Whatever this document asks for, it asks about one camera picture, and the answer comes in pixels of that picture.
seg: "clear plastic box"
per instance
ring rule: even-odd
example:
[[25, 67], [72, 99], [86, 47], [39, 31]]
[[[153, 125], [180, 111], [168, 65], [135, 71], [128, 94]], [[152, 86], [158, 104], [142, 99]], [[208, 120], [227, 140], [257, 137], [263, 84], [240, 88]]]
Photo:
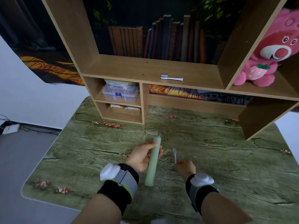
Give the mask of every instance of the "clear plastic box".
[[135, 102], [138, 96], [139, 89], [136, 86], [112, 86], [106, 84], [103, 88], [103, 94], [106, 99], [122, 100]]

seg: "green wood-pattern mat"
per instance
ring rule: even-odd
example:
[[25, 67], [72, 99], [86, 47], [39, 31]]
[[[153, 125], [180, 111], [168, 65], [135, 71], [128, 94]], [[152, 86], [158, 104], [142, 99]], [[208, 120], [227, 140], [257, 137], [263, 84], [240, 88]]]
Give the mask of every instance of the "green wood-pattern mat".
[[[254, 219], [298, 223], [299, 169], [294, 157], [281, 151], [289, 148], [277, 126], [272, 124], [246, 141], [241, 127], [227, 120], [210, 113], [150, 106], [144, 126], [116, 122], [121, 127], [114, 128], [92, 124], [102, 119], [94, 103], [85, 99], [24, 184], [22, 194], [82, 209], [102, 186], [100, 171], [107, 163], [124, 162], [120, 153], [129, 154], [138, 143], [159, 134], [164, 155], [158, 162], [155, 186], [144, 186], [146, 173], [140, 174], [124, 220], [145, 223], [155, 215], [174, 216], [177, 223], [200, 219], [174, 170], [172, 148], [176, 148], [178, 159], [191, 159], [197, 172], [211, 175], [219, 191]], [[34, 182], [40, 180], [52, 184], [35, 188]], [[55, 194], [58, 187], [73, 192]]]

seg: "green toothbrush handle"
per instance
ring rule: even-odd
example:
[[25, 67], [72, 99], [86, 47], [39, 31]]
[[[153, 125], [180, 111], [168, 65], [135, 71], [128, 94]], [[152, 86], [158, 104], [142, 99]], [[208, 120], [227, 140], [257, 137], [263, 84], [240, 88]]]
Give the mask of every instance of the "green toothbrush handle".
[[156, 169], [158, 164], [158, 158], [159, 158], [159, 150], [160, 150], [160, 144], [161, 144], [161, 137], [155, 136], [154, 141], [157, 141], [157, 146], [152, 149], [151, 155], [150, 155], [150, 162], [147, 169], [147, 176], [145, 178], [144, 184], [146, 186], [154, 186], [154, 180], [156, 175]]

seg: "wooden shelf unit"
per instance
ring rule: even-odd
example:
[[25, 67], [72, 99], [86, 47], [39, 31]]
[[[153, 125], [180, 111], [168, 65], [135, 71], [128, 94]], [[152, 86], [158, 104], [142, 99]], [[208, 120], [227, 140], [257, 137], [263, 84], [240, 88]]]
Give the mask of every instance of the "wooden shelf unit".
[[[236, 117], [249, 140], [299, 104], [299, 54], [290, 57], [268, 87], [232, 86], [287, 0], [247, 0], [217, 65], [101, 55], [82, 0], [42, 0], [102, 118], [145, 124], [149, 105], [212, 112]], [[162, 80], [161, 74], [184, 78]], [[104, 79], [137, 82], [135, 103], [107, 100]], [[149, 84], [254, 96], [245, 107], [149, 94]], [[141, 116], [112, 112], [109, 103], [141, 107]]]

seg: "pink stuffed bear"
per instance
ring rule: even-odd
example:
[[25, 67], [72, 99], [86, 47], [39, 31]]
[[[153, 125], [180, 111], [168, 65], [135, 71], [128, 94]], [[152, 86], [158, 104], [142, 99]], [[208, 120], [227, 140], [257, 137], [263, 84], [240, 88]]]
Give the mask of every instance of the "pink stuffed bear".
[[299, 51], [299, 10], [282, 9], [257, 48], [242, 68], [233, 85], [251, 80], [264, 87], [274, 82], [278, 62]]

